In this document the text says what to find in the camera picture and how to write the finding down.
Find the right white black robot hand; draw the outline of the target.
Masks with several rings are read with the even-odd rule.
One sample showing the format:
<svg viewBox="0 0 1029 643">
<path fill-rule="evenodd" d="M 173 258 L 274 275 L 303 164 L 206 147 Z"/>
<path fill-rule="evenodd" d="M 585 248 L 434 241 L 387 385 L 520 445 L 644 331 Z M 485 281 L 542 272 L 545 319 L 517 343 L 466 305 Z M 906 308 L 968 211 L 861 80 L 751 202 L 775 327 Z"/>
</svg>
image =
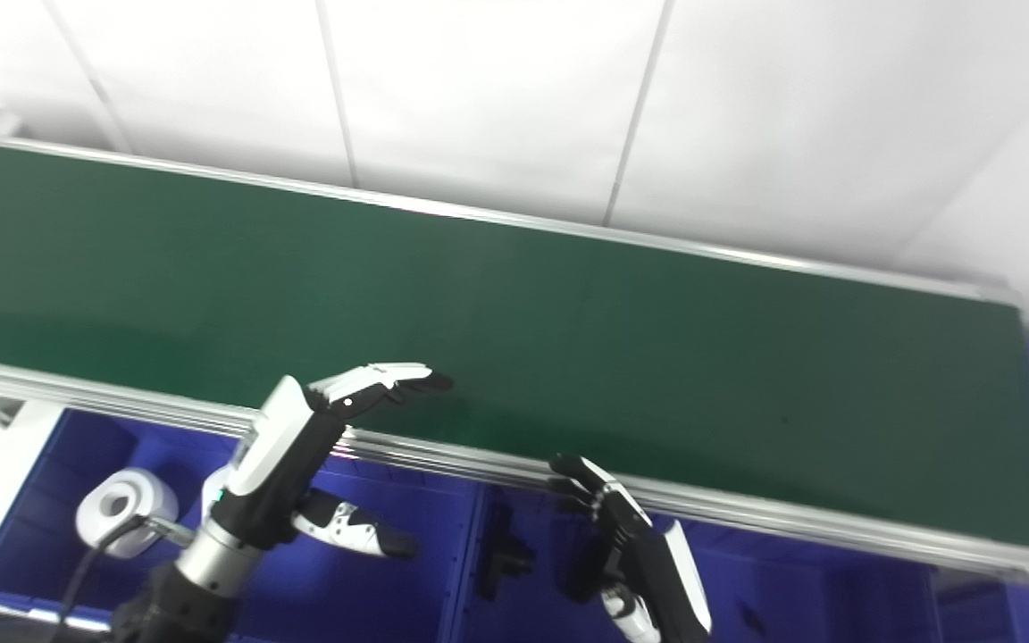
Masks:
<svg viewBox="0 0 1029 643">
<path fill-rule="evenodd" d="M 612 473 L 578 455 L 555 455 L 556 509 L 595 533 L 560 581 L 572 601 L 597 598 L 629 642 L 709 642 L 712 614 L 682 523 L 657 525 Z"/>
</svg>

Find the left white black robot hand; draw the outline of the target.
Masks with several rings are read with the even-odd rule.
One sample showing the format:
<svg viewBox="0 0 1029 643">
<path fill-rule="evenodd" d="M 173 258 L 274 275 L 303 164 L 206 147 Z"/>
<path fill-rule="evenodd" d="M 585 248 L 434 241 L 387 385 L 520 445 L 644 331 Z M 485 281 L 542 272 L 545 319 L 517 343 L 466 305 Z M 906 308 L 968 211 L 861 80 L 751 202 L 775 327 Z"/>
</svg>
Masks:
<svg viewBox="0 0 1029 643">
<path fill-rule="evenodd" d="M 418 550 L 404 530 L 384 524 L 312 480 L 348 424 L 382 400 L 404 403 L 405 389 L 442 392 L 449 376 L 424 363 L 368 363 L 301 384 L 282 376 L 253 424 L 253 440 L 189 549 L 213 544 L 229 552 L 270 552 L 299 533 L 366 556 L 411 559 Z"/>
</svg>

